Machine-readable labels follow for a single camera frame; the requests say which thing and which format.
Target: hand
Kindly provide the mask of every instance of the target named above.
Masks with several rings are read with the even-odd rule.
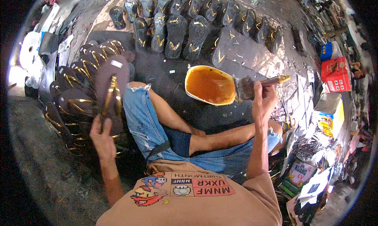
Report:
[[[116,146],[113,138],[110,136],[111,119],[107,118],[104,122],[104,128],[101,133],[101,119],[97,115],[92,124],[92,129],[89,136],[92,139],[94,148],[97,151],[98,158],[101,164],[108,164],[115,162]]]
[[[263,88],[259,81],[254,83],[253,89],[255,99],[253,101],[252,116],[255,120],[255,126],[259,128],[268,127],[269,117],[278,101],[276,89],[273,85]]]

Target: yellow box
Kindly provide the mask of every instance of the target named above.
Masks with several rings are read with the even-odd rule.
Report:
[[[327,136],[337,138],[344,123],[343,98],[338,93],[323,93],[314,108],[313,117]]]

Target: blue jeans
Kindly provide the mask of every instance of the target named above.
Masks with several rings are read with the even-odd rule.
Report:
[[[139,150],[147,158],[151,150],[168,141],[162,125],[158,121],[154,106],[150,100],[150,85],[139,88],[127,88],[123,98],[123,107],[127,125]],[[282,138],[272,130],[268,131],[268,151],[270,152]],[[167,159],[187,161],[203,169],[234,176],[245,172],[252,152],[253,138],[243,144],[208,152],[194,157],[181,157],[171,148],[151,156],[147,161]]]

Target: thigh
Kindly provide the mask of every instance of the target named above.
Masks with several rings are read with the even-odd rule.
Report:
[[[128,87],[123,98],[127,126],[144,158],[153,148],[168,141],[150,100],[149,89],[150,85]]]

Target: knee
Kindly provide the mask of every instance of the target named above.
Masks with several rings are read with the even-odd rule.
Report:
[[[281,125],[279,123],[277,123],[276,121],[270,119],[268,121],[268,126],[272,127],[273,132],[275,132],[276,134],[282,136],[282,127],[281,127]]]

